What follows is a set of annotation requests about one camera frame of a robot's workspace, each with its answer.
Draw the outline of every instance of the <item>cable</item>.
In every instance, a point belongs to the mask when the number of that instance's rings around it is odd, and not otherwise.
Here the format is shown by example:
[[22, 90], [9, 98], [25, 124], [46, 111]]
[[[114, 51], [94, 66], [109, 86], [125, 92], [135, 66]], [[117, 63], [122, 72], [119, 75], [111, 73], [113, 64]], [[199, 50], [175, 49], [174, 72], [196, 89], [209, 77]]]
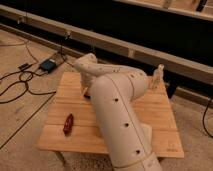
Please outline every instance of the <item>cable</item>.
[[204, 111], [202, 123], [203, 123], [203, 128], [204, 128], [204, 130], [206, 131], [206, 133], [208, 134], [208, 136], [211, 137], [211, 138], [213, 138], [213, 134], [211, 134], [211, 133], [208, 131], [208, 129], [206, 128], [206, 125], [205, 125], [206, 113], [207, 113], [207, 111], [208, 111], [208, 108], [209, 108], [211, 102], [212, 102], [212, 97], [210, 98], [210, 100], [209, 100], [209, 102], [208, 102], [208, 104], [207, 104], [207, 106], [206, 106], [206, 109], [205, 109], [205, 111]]
[[53, 93], [51, 96], [49, 96], [49, 98], [44, 101], [44, 103], [35, 111], [31, 114], [31, 116], [24, 121], [24, 123], [0, 146], [0, 150], [7, 145], [7, 143], [27, 124], [27, 122], [29, 122], [40, 110], [41, 108], [47, 104], [47, 102], [55, 95], [55, 93]]
[[21, 73], [21, 72], [22, 72], [22, 71], [16, 71], [16, 72], [9, 73], [9, 74], [7, 74], [7, 75], [1, 77], [0, 80], [2, 81], [2, 80], [5, 79], [6, 77], [9, 77], [9, 76], [11, 76], [11, 75], [18, 74], [18, 73]]
[[27, 40], [23, 43], [17, 43], [17, 44], [0, 44], [0, 47], [22, 46], [22, 45], [26, 45], [28, 42], [29, 42], [29, 40]]
[[27, 52], [29, 53], [29, 55], [34, 59], [35, 63], [33, 63], [32, 65], [37, 64], [39, 61], [38, 59], [32, 54], [32, 52], [30, 51], [29, 47], [27, 46], [27, 44], [25, 45]]
[[11, 87], [13, 87], [14, 85], [19, 84], [19, 83], [25, 84], [25, 90], [20, 95], [16, 96], [15, 98], [12, 98], [7, 101], [2, 101], [2, 102], [0, 101], [0, 104], [6, 104], [6, 103], [13, 102], [13, 101], [19, 99], [20, 97], [22, 97], [27, 92], [26, 86], [28, 86], [28, 84], [26, 84], [25, 82], [22, 82], [22, 81], [16, 81], [16, 82], [12, 83], [11, 85], [9, 85], [2, 93], [0, 93], [0, 96], [2, 96], [5, 92], [7, 92], [7, 90], [9, 90]]
[[63, 51], [63, 46], [62, 46], [62, 44], [61, 44], [61, 48], [60, 48], [60, 55], [61, 55], [61, 58], [63, 59], [63, 61], [64, 61], [66, 64], [68, 64], [68, 65], [71, 66], [71, 67], [74, 67], [73, 64], [67, 62], [66, 59], [64, 59], [64, 55], [63, 55], [63, 52], [62, 52], [62, 51]]
[[[46, 73], [41, 74], [41, 75], [36, 74], [36, 71], [37, 71], [37, 70], [38, 70], [38, 69], [36, 69], [34, 72], [33, 72], [33, 71], [18, 71], [18, 72], [13, 72], [13, 73], [7, 74], [6, 76], [2, 77], [0, 80], [3, 80], [3, 79], [5, 79], [6, 77], [8, 77], [8, 76], [10, 76], [10, 75], [20, 73], [20, 75], [19, 75], [19, 81], [16, 81], [16, 82], [10, 84], [5, 90], [3, 90], [3, 91], [0, 93], [0, 97], [1, 97], [2, 95], [4, 95], [11, 87], [13, 87], [13, 86], [15, 86], [15, 85], [17, 85], [17, 84], [24, 84], [24, 85], [25, 85], [25, 90], [24, 90], [20, 95], [18, 95], [18, 96], [16, 96], [16, 97], [12, 98], [12, 99], [10, 99], [10, 100], [7, 100], [7, 101], [0, 101], [0, 104], [6, 104], [6, 103], [13, 102], [13, 101], [19, 99], [20, 97], [22, 97], [26, 92], [29, 92], [29, 93], [32, 94], [32, 95], [47, 95], [47, 94], [55, 93], [55, 92], [34, 93], [34, 92], [32, 92], [32, 91], [29, 90], [29, 84], [28, 84], [28, 82], [29, 82], [30, 80], [33, 79], [34, 75], [41, 77], [41, 76], [43, 76], [44, 74], [46, 74]], [[30, 75], [29, 75], [26, 79], [24, 79], [23, 76], [26, 75], [26, 74], [30, 74]]]

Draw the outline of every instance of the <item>screw hole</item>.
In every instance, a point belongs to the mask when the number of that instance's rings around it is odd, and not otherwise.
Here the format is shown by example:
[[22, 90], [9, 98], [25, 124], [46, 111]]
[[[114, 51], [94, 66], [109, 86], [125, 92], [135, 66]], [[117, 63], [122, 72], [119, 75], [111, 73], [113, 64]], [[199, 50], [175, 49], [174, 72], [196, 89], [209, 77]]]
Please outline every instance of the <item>screw hole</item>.
[[136, 155], [140, 154], [140, 150], [136, 150], [136, 151], [135, 151], [135, 154], [136, 154]]
[[118, 102], [118, 98], [115, 98], [114, 101], [115, 101], [115, 102]]
[[126, 127], [126, 128], [129, 127], [129, 124], [128, 124], [128, 123], [125, 123], [125, 124], [124, 124], [124, 127]]

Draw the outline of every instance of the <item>concrete floor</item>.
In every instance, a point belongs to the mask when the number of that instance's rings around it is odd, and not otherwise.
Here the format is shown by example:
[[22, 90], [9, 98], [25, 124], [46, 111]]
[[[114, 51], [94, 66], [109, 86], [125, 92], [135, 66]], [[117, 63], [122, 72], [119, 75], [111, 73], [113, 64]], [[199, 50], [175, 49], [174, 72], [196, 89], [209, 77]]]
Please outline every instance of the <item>concrete floor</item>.
[[[19, 37], [0, 30], [0, 44], [15, 44], [23, 42]], [[40, 44], [30, 42], [28, 47], [39, 61], [48, 58], [55, 51]], [[4, 73], [17, 71], [17, 67], [23, 63], [32, 63], [33, 60], [26, 51], [25, 46], [0, 47], [0, 77]], [[59, 84], [64, 71], [73, 71], [67, 65], [62, 64], [56, 71], [44, 77], [35, 77], [30, 82], [30, 88], [34, 92], [54, 91]], [[17, 80], [18, 75], [11, 76], [0, 84], [0, 92], [10, 83]], [[23, 85], [11, 88], [8, 93], [0, 97], [0, 101], [10, 99], [23, 90]], [[165, 171], [212, 171], [213, 170], [213, 139], [206, 136], [202, 128], [202, 114], [205, 106], [187, 100], [177, 93], [171, 99], [180, 136], [185, 151], [184, 159], [166, 158], [161, 164]], [[0, 146], [33, 114], [33, 112], [50, 95], [32, 96], [25, 94], [20, 99], [0, 105]], [[197, 99], [206, 99], [196, 95]], [[63, 153], [69, 162], [69, 166], [63, 167], [53, 152], [39, 151], [37, 142], [48, 113], [51, 100], [30, 119], [10, 141], [0, 149], [1, 171], [108, 171], [112, 170], [110, 159], [107, 155]], [[208, 123], [213, 132], [212, 109], [208, 111]]]

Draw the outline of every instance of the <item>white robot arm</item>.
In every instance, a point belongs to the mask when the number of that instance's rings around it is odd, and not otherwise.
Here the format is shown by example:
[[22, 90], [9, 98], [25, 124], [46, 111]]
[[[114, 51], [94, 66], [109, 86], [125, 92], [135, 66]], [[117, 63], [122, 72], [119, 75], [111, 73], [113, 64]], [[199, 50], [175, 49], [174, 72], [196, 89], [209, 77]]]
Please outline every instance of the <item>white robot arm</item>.
[[128, 66], [97, 64], [93, 54], [77, 59], [74, 66], [81, 72], [83, 86], [89, 86], [97, 122], [114, 169], [162, 170], [131, 106], [131, 101], [147, 90], [147, 75]]

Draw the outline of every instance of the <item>small table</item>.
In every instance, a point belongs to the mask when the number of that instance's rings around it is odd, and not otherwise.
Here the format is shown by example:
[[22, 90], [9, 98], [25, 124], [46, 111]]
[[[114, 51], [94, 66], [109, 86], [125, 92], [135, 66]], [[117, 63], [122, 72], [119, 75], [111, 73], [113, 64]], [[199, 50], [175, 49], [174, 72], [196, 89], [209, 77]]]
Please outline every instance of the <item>small table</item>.
[[[184, 152], [165, 85], [147, 90], [144, 96], [132, 103], [141, 122], [152, 126], [152, 147], [158, 157], [183, 158]], [[63, 127], [72, 113], [74, 125], [66, 137]], [[40, 150], [51, 150], [66, 163], [60, 152], [107, 154], [104, 139], [96, 123], [90, 100], [81, 93], [80, 74], [65, 72], [50, 107], [38, 142]]]

